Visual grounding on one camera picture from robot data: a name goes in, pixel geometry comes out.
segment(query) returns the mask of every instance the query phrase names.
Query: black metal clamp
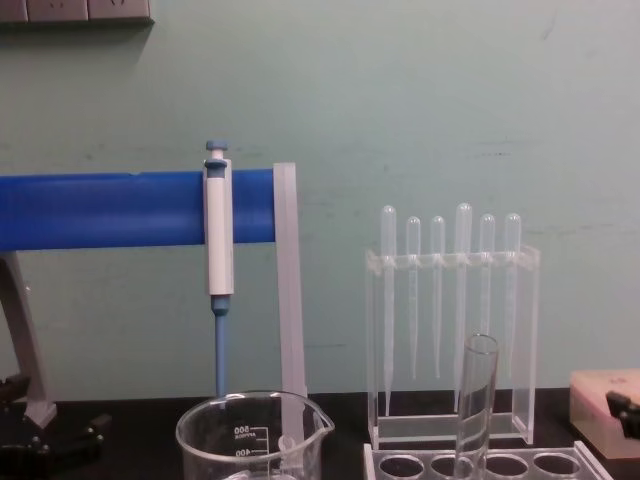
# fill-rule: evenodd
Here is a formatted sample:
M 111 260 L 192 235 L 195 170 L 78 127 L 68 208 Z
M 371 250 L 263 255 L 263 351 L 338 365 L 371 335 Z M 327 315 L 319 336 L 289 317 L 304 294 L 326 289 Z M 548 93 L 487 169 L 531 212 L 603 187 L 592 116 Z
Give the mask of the black metal clamp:
M 29 379 L 20 375 L 0 381 L 0 404 L 8 407 L 24 396 L 28 386 Z M 93 463 L 102 454 L 111 425 L 109 415 L 100 415 L 80 433 L 54 438 L 26 417 L 14 420 L 15 432 L 0 442 L 0 478 L 47 479 L 61 471 Z
M 614 391 L 607 392 L 607 405 L 611 416 L 620 420 L 625 438 L 640 440 L 640 405 Z

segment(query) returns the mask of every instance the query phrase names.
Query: pipette rack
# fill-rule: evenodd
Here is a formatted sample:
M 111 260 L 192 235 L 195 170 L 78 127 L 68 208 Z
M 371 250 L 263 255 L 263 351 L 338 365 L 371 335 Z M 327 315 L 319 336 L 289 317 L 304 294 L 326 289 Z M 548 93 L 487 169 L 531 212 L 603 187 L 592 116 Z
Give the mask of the pipette rack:
M 470 219 L 471 216 L 466 232 L 467 245 L 470 245 L 471 237 Z M 443 224 L 441 217 L 434 220 Z M 527 444 L 533 443 L 540 253 L 519 244 L 519 231 L 517 250 L 475 251 L 474 248 L 471 251 L 467 248 L 466 252 L 461 252 L 458 249 L 459 225 L 456 230 L 456 251 L 450 253 L 444 251 L 444 239 L 439 247 L 442 253 L 390 256 L 378 255 L 372 250 L 366 252 L 368 424 L 374 449 L 390 443 L 455 440 L 455 391 L 459 387 L 455 355 L 456 348 L 463 347 L 465 338 L 456 329 L 458 320 L 462 320 L 466 335 L 489 334 L 500 347 L 491 438 L 521 438 Z M 385 243 L 389 244 L 388 239 L 386 242 L 383 239 L 383 249 Z M 403 249 L 403 242 L 399 241 L 397 250 Z M 461 275 L 461 265 L 465 267 L 464 275 Z M 390 270 L 394 276 L 391 281 L 391 310 L 395 316 L 391 350 L 394 368 L 387 414 L 384 364 L 388 360 L 385 350 L 389 345 L 385 345 L 388 332 L 385 318 L 389 314 L 390 297 L 388 289 L 385 295 L 385 284 L 388 287 Z M 416 270 L 418 351 L 413 360 L 414 369 L 411 342 L 416 333 L 415 327 L 409 325 L 409 318 L 415 311 L 409 304 L 416 299 L 415 292 L 412 296 L 409 290 L 415 289 Z M 436 304 L 440 304 L 439 311 L 434 308 Z M 439 340 L 434 338 L 436 315 L 441 316 Z
M 447 470 L 453 464 L 454 455 L 453 450 L 372 450 L 371 445 L 365 444 L 365 480 L 451 479 L 453 477 Z M 484 478 L 613 480 L 585 444 L 579 441 L 566 448 L 489 450 Z

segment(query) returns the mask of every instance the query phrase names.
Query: pink box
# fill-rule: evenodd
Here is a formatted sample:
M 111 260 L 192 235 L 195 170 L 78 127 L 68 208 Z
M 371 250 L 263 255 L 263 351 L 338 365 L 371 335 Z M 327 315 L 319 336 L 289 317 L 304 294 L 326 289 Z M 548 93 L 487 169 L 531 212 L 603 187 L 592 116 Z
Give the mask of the pink box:
M 615 391 L 640 404 L 640 369 L 584 370 L 571 374 L 571 423 L 606 458 L 640 458 L 640 440 L 625 438 L 609 413 L 606 394 Z

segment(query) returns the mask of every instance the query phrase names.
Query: green wall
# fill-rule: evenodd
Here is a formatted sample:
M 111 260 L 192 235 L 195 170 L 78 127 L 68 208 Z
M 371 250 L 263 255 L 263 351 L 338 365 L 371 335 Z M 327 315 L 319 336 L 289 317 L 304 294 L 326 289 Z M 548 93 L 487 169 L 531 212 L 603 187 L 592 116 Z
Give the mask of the green wall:
M 0 35 L 0 174 L 195 170 L 212 136 L 236 168 L 296 162 L 311 391 L 365 389 L 363 252 L 386 203 L 522 215 L 543 256 L 539 385 L 638 366 L 636 1 L 152 10 L 149 31 Z M 277 388 L 274 248 L 236 251 L 230 388 Z M 21 258 L 56 398 L 213 392 L 202 248 Z M 0 323 L 0 377 L 15 367 Z

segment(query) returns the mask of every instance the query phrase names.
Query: wall socket panel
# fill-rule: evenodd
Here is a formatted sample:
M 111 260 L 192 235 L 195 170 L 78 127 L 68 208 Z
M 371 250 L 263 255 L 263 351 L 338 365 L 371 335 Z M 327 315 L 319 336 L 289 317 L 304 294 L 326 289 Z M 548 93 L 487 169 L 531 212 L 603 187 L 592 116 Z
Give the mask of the wall socket panel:
M 87 0 L 27 0 L 27 10 L 30 22 L 68 22 L 89 19 Z
M 27 0 L 0 0 L 0 23 L 25 23 Z
M 88 0 L 89 18 L 150 18 L 149 0 Z

